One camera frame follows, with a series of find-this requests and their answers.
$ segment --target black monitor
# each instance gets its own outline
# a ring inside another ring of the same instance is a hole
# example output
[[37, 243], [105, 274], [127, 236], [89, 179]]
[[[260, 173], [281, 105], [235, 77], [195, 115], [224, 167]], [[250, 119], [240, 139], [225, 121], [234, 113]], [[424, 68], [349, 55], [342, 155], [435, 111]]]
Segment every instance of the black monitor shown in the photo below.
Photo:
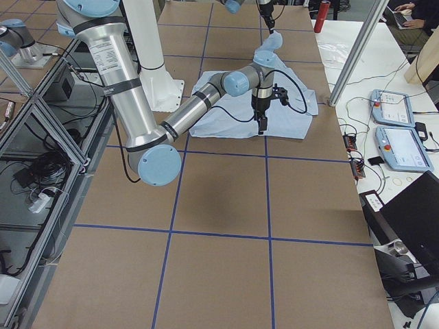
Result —
[[381, 210], [431, 276], [439, 276], [439, 179], [426, 171]]

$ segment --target blue joint cap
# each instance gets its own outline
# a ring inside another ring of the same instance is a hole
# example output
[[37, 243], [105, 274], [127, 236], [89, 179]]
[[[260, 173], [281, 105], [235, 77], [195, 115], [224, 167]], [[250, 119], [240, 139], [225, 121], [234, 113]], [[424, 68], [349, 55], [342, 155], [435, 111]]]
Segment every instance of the blue joint cap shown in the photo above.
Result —
[[227, 0], [225, 6], [226, 9], [232, 14], [236, 14], [239, 9], [241, 9], [241, 5], [235, 0]]
[[112, 14], [120, 0], [63, 0], [66, 5], [77, 13], [87, 17], [105, 17]]
[[0, 24], [5, 25], [6, 27], [26, 27], [26, 24], [23, 23], [21, 19], [7, 19]]
[[269, 50], [259, 50], [254, 53], [253, 62], [261, 66], [274, 68], [277, 55]]
[[160, 144], [147, 150], [137, 165], [140, 178], [152, 186], [172, 182], [180, 173], [181, 157], [171, 145]]
[[224, 90], [230, 96], [236, 97], [245, 94], [250, 88], [247, 76], [239, 71], [229, 73], [223, 81]]
[[15, 55], [17, 53], [16, 49], [13, 46], [11, 46], [9, 43], [6, 43], [6, 42], [0, 41], [0, 48], [1, 48], [1, 50], [3, 50], [5, 55], [7, 55], [7, 57], [12, 57], [13, 55]]
[[56, 22], [56, 25], [58, 26], [58, 33], [63, 35], [63, 36], [68, 36], [69, 38], [75, 38], [75, 32], [73, 31], [73, 29], [69, 26], [65, 26], [63, 24], [59, 24], [58, 22]]

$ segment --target person's hand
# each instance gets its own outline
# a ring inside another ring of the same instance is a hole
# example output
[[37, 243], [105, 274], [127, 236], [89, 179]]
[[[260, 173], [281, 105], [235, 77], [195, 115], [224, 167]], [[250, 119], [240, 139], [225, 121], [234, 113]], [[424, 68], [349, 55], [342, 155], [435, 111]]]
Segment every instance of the person's hand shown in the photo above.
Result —
[[411, 21], [404, 22], [403, 27], [408, 27], [410, 29], [422, 29], [425, 25], [423, 19], [413, 19]]
[[406, 9], [413, 9], [414, 6], [415, 6], [414, 3], [406, 3], [405, 5], [399, 5], [398, 7], [395, 8], [395, 12], [400, 12]]

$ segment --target person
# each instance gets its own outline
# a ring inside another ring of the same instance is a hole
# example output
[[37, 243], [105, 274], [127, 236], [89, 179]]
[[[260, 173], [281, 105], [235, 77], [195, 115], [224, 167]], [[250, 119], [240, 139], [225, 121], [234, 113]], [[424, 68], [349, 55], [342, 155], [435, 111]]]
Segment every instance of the person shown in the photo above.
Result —
[[413, 20], [404, 23], [408, 29], [389, 25], [389, 30], [398, 44], [422, 48], [439, 25], [439, 0], [412, 0], [394, 9], [395, 12], [403, 10], [412, 11]]

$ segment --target white label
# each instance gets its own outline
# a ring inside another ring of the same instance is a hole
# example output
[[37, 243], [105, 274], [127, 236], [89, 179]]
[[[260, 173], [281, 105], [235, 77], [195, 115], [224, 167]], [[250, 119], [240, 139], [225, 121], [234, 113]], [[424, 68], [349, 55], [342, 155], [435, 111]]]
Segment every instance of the white label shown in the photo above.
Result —
[[375, 212], [379, 212], [379, 210], [383, 208], [383, 204], [375, 194], [367, 194], [366, 200], [368, 200], [370, 206]]
[[90, 53], [95, 60], [97, 70], [101, 75], [122, 68], [121, 63], [117, 58], [116, 51], [109, 41], [90, 47]]

